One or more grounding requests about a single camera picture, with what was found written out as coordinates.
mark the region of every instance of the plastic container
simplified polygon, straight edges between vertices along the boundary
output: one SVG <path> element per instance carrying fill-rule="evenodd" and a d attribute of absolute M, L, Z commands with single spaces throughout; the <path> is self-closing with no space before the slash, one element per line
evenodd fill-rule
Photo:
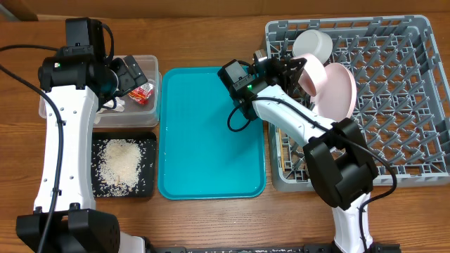
<path fill-rule="evenodd" d="M 141 67 L 149 82 L 155 85 L 155 92 L 148 99 L 146 105 L 141 105 L 130 96 L 121 97 L 125 101 L 123 112 L 104 110 L 97 112 L 94 127 L 117 128 L 117 127 L 154 127 L 160 121 L 161 100 L 161 74 L 158 72 L 158 60 L 155 56 L 133 56 Z M 39 115 L 45 118 L 44 100 L 39 101 Z"/>
<path fill-rule="evenodd" d="M 330 35 L 329 63 L 343 64 L 358 88 L 352 119 L 369 148 L 393 164 L 399 186 L 450 182 L 450 89 L 428 19 L 421 15 L 281 20 L 266 25 L 269 57 L 291 53 L 305 30 Z M 269 125 L 272 181 L 281 191 L 313 190 L 302 149 Z M 390 186 L 380 166 L 374 180 Z"/>

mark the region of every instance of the clear plastic container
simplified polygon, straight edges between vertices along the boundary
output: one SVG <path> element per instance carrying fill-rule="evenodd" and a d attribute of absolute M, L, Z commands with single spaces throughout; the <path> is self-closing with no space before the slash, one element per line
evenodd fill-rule
<path fill-rule="evenodd" d="M 154 92 L 148 98 L 148 103 L 142 105 L 130 96 L 121 97 L 124 111 L 104 110 L 97 112 L 94 127 L 154 127 L 160 121 L 161 74 L 158 72 L 158 60 L 155 56 L 133 56 L 142 69 L 148 81 L 154 85 Z M 46 117 L 44 100 L 39 101 L 39 115 Z"/>

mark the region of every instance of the teal tray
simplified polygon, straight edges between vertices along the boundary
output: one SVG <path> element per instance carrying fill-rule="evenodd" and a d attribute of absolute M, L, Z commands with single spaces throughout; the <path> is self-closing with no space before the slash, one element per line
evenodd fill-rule
<path fill-rule="evenodd" d="M 173 69 L 162 79 L 157 185 L 170 200 L 256 197 L 266 186 L 262 120 L 228 129 L 234 105 L 219 69 Z M 231 126 L 246 122 L 238 111 Z"/>

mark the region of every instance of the black base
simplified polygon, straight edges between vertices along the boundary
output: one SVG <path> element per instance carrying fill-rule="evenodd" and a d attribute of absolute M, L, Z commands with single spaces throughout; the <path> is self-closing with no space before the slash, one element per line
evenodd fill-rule
<path fill-rule="evenodd" d="M 250 247 L 186 249 L 184 247 L 158 247 L 155 253 L 342 253 L 334 243 L 301 247 Z M 400 245 L 373 243 L 367 253 L 401 253 Z"/>

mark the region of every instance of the wooden table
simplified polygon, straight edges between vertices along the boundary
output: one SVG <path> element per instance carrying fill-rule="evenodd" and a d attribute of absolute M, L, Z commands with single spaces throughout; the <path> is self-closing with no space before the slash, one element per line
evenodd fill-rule
<path fill-rule="evenodd" d="M 450 13 L 425 15 L 450 74 Z M 232 58 L 251 60 L 270 20 L 327 17 L 332 16 L 108 20 L 107 24 L 114 33 L 117 55 L 153 54 L 164 74 L 174 67 L 222 66 Z M 64 22 L 3 22 L 0 34 L 0 46 L 65 45 Z M 37 68 L 49 55 L 16 49 L 1 53 L 0 63 L 38 84 Z M 35 93 L 3 73 L 0 84 L 0 252 L 30 252 L 15 234 L 15 219 L 32 213 L 43 167 L 46 122 L 37 114 L 39 97 Z M 155 246 L 331 242 L 335 231 L 330 207 L 316 193 L 275 191 L 268 154 L 266 158 L 266 189 L 254 199 L 175 202 L 155 189 L 149 201 L 98 200 L 97 208 L 117 216 L 123 231 L 147 236 Z M 377 187 L 374 194 L 385 190 Z M 372 236 L 379 242 L 400 243 L 404 252 L 450 252 L 449 191 L 450 186 L 398 189 L 387 199 L 374 202 L 369 208 Z"/>

